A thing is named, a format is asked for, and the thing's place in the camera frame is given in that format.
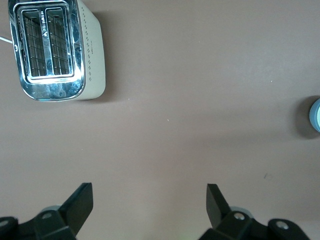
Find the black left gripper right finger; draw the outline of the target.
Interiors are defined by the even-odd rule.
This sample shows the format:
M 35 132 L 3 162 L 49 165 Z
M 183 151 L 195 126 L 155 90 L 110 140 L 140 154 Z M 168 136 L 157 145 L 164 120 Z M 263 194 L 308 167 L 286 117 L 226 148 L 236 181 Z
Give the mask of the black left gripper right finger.
M 206 187 L 206 211 L 211 223 L 201 240 L 308 240 L 294 222 L 273 218 L 267 225 L 259 223 L 243 208 L 231 208 L 217 184 Z

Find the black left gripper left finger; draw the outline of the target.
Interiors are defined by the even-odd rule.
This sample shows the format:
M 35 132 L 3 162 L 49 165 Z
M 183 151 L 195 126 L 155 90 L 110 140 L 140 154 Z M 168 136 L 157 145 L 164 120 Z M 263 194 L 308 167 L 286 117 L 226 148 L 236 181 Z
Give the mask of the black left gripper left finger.
M 0 218 L 2 240 L 75 240 L 93 210 L 93 185 L 82 183 L 62 204 L 43 209 L 20 223 L 14 216 Z

